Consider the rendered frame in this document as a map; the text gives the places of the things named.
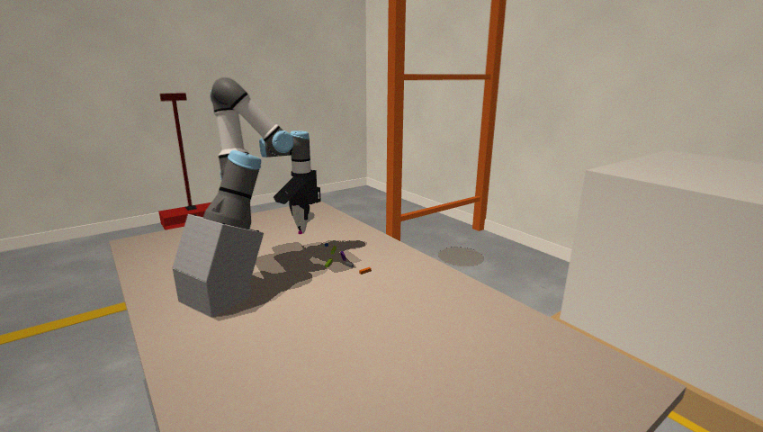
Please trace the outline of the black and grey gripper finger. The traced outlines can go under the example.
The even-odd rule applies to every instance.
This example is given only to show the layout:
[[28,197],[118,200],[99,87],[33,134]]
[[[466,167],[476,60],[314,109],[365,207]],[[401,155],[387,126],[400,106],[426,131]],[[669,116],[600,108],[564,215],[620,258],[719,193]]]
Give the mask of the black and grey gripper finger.
[[294,218],[296,226],[297,226],[298,230],[301,230],[300,229],[300,227],[301,227],[301,223],[300,223],[300,221],[301,221],[300,209],[302,209],[302,208],[299,205],[295,205],[294,206],[294,204],[291,202],[291,200],[289,200],[289,205],[290,205],[290,210],[291,210],[291,213],[292,213],[292,217]]
[[[303,197],[304,199],[304,197]],[[300,216],[301,216],[301,232],[304,233],[307,227],[307,223],[314,219],[314,213],[310,212],[310,205],[307,200],[304,199],[304,204],[301,206],[302,209],[300,209]]]

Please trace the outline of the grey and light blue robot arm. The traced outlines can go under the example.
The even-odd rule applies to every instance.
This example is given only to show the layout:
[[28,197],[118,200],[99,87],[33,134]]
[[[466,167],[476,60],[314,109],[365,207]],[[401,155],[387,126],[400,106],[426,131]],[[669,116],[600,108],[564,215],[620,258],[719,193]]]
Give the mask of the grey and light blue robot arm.
[[[261,159],[244,149],[239,114],[263,137],[259,140],[263,158],[292,156],[292,172],[305,174],[310,168],[310,137],[306,131],[284,131],[249,98],[233,79],[217,79],[211,102],[220,135],[220,171],[225,171],[220,189],[203,218],[250,230],[250,201],[261,168]],[[230,153],[229,153],[230,152]],[[228,160],[228,161],[227,161]],[[293,177],[275,196],[286,204],[304,185],[303,177]]]

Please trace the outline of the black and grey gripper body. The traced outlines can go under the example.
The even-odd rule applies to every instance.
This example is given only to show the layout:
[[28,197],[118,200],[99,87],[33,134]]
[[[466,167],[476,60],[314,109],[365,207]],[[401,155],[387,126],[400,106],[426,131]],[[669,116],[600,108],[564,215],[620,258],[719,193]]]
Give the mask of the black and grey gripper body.
[[[292,172],[294,177],[303,177],[306,184],[290,199],[291,202],[300,207],[304,204],[304,199],[309,204],[319,203],[320,200],[320,187],[317,187],[317,171],[311,170],[309,173],[296,174]],[[303,199],[304,197],[304,199]]]

